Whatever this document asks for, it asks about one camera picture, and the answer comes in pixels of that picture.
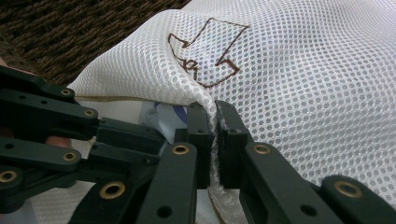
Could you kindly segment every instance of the white mesh fabric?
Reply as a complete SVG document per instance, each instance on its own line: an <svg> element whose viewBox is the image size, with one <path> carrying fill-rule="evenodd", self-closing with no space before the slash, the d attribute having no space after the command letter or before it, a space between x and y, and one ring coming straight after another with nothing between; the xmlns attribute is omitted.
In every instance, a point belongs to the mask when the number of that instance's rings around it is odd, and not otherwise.
<svg viewBox="0 0 396 224"><path fill-rule="evenodd" d="M349 175L396 204L396 6L389 1L192 0L155 16L70 86L84 97L232 103L256 141L307 180ZM211 196L244 221L237 192Z"/></svg>

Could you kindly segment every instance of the brown drawing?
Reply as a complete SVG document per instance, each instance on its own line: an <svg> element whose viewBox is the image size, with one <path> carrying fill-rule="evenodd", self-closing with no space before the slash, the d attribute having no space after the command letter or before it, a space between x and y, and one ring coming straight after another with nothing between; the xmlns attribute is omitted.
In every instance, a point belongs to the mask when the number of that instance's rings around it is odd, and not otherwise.
<svg viewBox="0 0 396 224"><path fill-rule="evenodd" d="M247 28L246 25L210 18L191 42L170 34L168 43L180 66L187 73L192 74L194 80L200 85L211 88L239 72L239 67L226 56Z"/></svg>

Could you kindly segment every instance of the brown outline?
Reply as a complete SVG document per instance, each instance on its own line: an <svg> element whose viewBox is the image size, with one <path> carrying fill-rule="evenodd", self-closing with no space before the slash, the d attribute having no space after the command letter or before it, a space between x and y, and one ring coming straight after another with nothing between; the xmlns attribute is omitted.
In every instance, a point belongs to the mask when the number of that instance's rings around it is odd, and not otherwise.
<svg viewBox="0 0 396 224"><path fill-rule="evenodd" d="M203 86L203 87L205 87L205 88L211 88L211 87L217 86L217 85L219 85L221 82L225 81L225 80L228 79L229 77L232 77L232 76L234 76L236 73L239 72L239 70L240 70L239 67L237 67L237 66L236 66L233 62L231 62L231 60L229 60L229 59L224 60L224 57L225 57L225 55L230 51L230 48L233 46L233 44L236 42L236 40L239 38L239 36L241 36L241 34L242 34L247 28L249 28L249 26L241 25L241 24L237 24L237 23L233 23L233 22L229 22L229 21L220 21L220 22L225 22L225 23L232 24L232 25L242 26L242 27L244 27L244 29L242 29L241 32L239 32L239 34L236 36L236 38L233 40L233 42L231 42L230 46L228 46L228 48L227 48L226 50L224 50L223 54L220 56L220 58L218 59L218 61L215 63L215 66L219 66L219 65L221 65L221 64L223 64L223 63L227 63L227 64L230 65L230 67L233 69L233 72L232 72L230 75L228 75L227 77L224 77L224 78L221 79L220 81L218 81L218 82L216 82L216 83L214 83L214 84L211 84L211 85L206 85L206 84L204 84L204 83L202 83L202 82L197 81L197 73L198 73L197 64L198 64L198 62L196 62L195 60L181 59L181 58L179 58L179 57L176 56L175 51L174 51L174 49L173 49L173 47L172 47L172 45L171 45L171 37L174 37L176 40L178 40L178 41L180 41L181 43L183 43L182 48L185 49L185 48L189 47L191 44L193 44L193 43L198 39L198 37L201 35L201 33L202 33L202 32L204 31L204 29L206 28L206 26L207 26L207 25L209 24L209 22L212 21L212 20L218 21L218 20L216 20L216 19L214 19L214 18L209 18L209 19L205 22L205 25L203 26L203 28L199 31L198 35L197 35L190 43L189 43L188 41L186 41L186 40L180 39L179 37L175 36L174 34L169 34L169 36L168 36L168 43L169 43L169 46L170 46L171 49L172 49L172 54L174 55L175 59L177 59L177 63L180 64L180 66L181 66L186 72L189 71L189 70L193 71L193 73L194 73L194 80L195 80L198 84L200 84L201 86Z"/></svg>

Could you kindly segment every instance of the metal rivet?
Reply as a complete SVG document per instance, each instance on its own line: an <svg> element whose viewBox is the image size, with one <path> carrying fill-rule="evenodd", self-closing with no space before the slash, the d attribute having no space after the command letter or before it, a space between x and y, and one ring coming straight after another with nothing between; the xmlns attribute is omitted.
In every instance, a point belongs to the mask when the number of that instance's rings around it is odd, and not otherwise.
<svg viewBox="0 0 396 224"><path fill-rule="evenodd" d="M256 145L256 146L254 146L254 150L257 153L260 153L262 155L265 155L265 154L268 154L271 152L271 148L269 148L268 146L265 146L265 145Z"/></svg>
<svg viewBox="0 0 396 224"><path fill-rule="evenodd" d="M121 196L125 191L125 185L120 181L112 181L102 187L99 194L106 200L115 199Z"/></svg>
<svg viewBox="0 0 396 224"><path fill-rule="evenodd" d="M73 161L75 159L76 159L76 154L74 152L64 153L64 160L65 161Z"/></svg>
<svg viewBox="0 0 396 224"><path fill-rule="evenodd" d="M85 115L86 116L92 116L92 115L94 115L95 113L93 112L93 110L86 110L85 111Z"/></svg>
<svg viewBox="0 0 396 224"><path fill-rule="evenodd" d="M2 183L8 183L17 178L17 172L15 171L4 171L0 173L0 182Z"/></svg>
<svg viewBox="0 0 396 224"><path fill-rule="evenodd" d="M361 198L363 193L356 185L347 181L337 181L334 183L335 189L349 198Z"/></svg>
<svg viewBox="0 0 396 224"><path fill-rule="evenodd" d="M63 95L70 95L72 92L70 90L62 90L61 93Z"/></svg>
<svg viewBox="0 0 396 224"><path fill-rule="evenodd" d="M188 153L189 151L190 151L190 149L185 146L176 146L176 147L172 148L172 152L177 155L184 155L184 154Z"/></svg>

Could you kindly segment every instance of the mesh laundry bag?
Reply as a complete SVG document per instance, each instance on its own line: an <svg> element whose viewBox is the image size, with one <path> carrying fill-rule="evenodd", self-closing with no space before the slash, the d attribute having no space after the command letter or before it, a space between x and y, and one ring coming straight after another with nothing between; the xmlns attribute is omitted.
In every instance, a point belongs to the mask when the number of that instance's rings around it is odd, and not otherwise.
<svg viewBox="0 0 396 224"><path fill-rule="evenodd" d="M303 178L349 175L395 205L395 40L391 0L193 0L147 21L70 87L91 99L197 101L212 130L215 100L227 101ZM226 222L245 221L218 170L213 146L211 197Z"/></svg>

